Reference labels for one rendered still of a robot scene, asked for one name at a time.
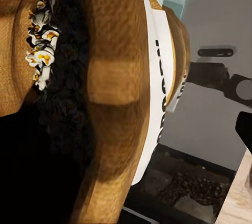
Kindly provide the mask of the popcorn bag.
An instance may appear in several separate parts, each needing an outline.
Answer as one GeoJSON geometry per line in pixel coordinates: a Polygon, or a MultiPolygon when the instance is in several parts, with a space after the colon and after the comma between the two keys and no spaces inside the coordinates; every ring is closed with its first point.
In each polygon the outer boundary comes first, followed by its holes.
{"type": "Polygon", "coordinates": [[[157,0],[82,0],[90,53],[85,101],[96,152],[80,178],[38,121],[41,91],[27,51],[43,0],[0,0],[0,118],[22,111],[28,131],[0,174],[0,224],[117,224],[161,136],[176,52],[157,0]]]}

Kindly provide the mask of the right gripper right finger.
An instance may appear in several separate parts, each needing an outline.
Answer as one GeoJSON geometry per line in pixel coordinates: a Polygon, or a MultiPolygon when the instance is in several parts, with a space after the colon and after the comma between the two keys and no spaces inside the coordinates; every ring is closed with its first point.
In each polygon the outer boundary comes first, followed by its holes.
{"type": "Polygon", "coordinates": [[[236,131],[252,154],[252,113],[241,111],[236,121],[236,131]]]}

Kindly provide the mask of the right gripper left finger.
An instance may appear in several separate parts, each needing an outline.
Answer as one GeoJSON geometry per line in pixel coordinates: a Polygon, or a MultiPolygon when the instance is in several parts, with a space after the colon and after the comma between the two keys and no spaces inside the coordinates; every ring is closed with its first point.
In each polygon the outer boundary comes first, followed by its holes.
{"type": "Polygon", "coordinates": [[[0,174],[2,174],[27,131],[27,121],[22,111],[0,118],[0,174]]]}

